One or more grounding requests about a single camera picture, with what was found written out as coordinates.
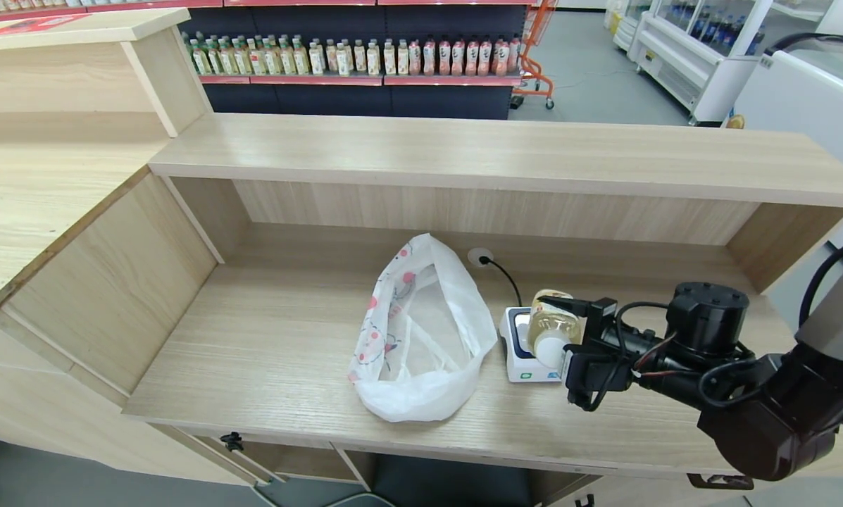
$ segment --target black power cord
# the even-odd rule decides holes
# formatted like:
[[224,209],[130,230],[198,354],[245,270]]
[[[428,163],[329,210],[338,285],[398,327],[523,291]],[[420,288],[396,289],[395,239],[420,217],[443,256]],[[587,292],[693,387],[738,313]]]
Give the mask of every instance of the black power cord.
[[515,280],[512,280],[512,277],[511,277],[511,275],[509,275],[507,270],[502,269],[502,266],[500,266],[498,263],[496,263],[495,260],[492,260],[490,257],[480,256],[480,257],[478,257],[478,262],[480,262],[481,264],[483,264],[485,266],[487,264],[493,264],[494,266],[496,266],[496,269],[500,270],[502,272],[502,274],[504,274],[506,276],[506,278],[508,278],[508,282],[512,284],[512,289],[515,289],[515,299],[518,300],[518,305],[520,307],[524,306],[524,304],[522,304],[522,302],[521,302],[521,292],[518,292],[518,285],[515,285]]
[[841,259],[843,259],[843,246],[833,251],[828,259],[825,259],[825,262],[821,263],[821,266],[818,266],[816,273],[813,274],[813,279],[810,280],[810,284],[806,288],[804,300],[800,304],[800,327],[804,325],[807,318],[810,318],[810,309],[813,308],[813,299],[815,299],[816,292],[818,292],[818,286],[821,285],[821,280],[825,278],[829,270]]

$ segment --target printed plastic bag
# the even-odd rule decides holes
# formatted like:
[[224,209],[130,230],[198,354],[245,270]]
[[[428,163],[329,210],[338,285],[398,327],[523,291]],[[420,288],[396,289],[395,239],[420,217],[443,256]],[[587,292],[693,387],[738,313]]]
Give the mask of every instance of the printed plastic bag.
[[349,379],[369,411],[398,423],[443,420],[468,401],[496,328],[454,251],[413,237],[380,273]]

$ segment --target white bottle cap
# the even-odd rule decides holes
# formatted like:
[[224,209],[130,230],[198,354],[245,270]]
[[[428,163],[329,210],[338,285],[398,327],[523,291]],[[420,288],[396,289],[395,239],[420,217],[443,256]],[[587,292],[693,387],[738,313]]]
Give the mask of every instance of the white bottle cap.
[[543,331],[543,334],[537,337],[534,357],[537,357],[537,360],[543,363],[543,366],[558,370],[559,366],[562,366],[562,358],[565,356],[563,347],[569,343],[568,337],[562,331]]

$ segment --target gray floor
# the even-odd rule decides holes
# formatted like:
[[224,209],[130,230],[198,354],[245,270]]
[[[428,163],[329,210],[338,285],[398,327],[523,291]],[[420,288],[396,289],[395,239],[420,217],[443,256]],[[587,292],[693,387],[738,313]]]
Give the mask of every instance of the gray floor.
[[[601,14],[556,13],[544,41],[533,52],[556,81],[556,108],[544,109],[542,97],[532,96],[510,119],[685,125],[686,112],[648,77],[634,74],[634,64],[611,44]],[[771,298],[779,312],[796,327],[802,292],[827,252],[817,251],[783,280]],[[843,268],[830,274],[837,279]],[[266,488],[283,506],[313,507],[359,491],[347,484],[292,480]],[[781,487],[726,501],[724,507],[773,505],[843,505],[843,479],[792,480]],[[264,505],[247,489],[182,479],[120,472],[82,459],[52,455],[0,442],[0,507],[51,506],[192,507]],[[373,507],[361,499],[348,507]]]

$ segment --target shopping cart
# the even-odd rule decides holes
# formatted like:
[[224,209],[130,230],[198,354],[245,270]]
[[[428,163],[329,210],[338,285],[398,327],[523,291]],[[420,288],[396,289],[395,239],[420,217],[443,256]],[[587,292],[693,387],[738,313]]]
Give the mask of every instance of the shopping cart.
[[[557,3],[558,0],[537,0],[537,3],[527,8],[524,35],[521,39],[524,49],[522,49],[521,55],[518,55],[518,61],[521,64],[521,87],[512,90],[514,94],[521,96],[545,96],[547,98],[547,109],[556,106],[553,102],[553,81],[543,73],[543,66],[528,56],[528,52],[531,51],[531,48],[540,45],[540,39],[543,39],[543,34],[547,31],[549,20],[556,12]],[[528,81],[530,80],[534,80],[534,89],[528,87]],[[542,84],[547,85],[545,90],[540,89]],[[521,97],[521,100],[517,101],[518,105],[523,101],[524,98]]]

